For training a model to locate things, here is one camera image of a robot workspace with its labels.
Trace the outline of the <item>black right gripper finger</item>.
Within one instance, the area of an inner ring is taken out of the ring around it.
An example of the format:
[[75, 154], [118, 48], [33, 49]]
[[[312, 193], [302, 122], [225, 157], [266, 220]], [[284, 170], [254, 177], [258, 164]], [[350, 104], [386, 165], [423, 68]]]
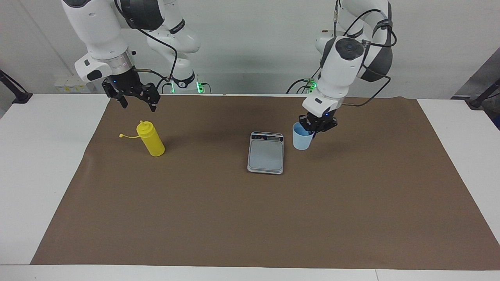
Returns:
[[141, 85], [138, 99], [147, 103], [151, 112], [155, 112], [157, 110], [157, 104], [159, 103], [160, 98], [161, 96], [157, 87], [152, 82], [146, 85]]
[[122, 108], [127, 108], [128, 102], [125, 96], [120, 91], [117, 91], [107, 78], [103, 80], [102, 87], [108, 98], [118, 101]]

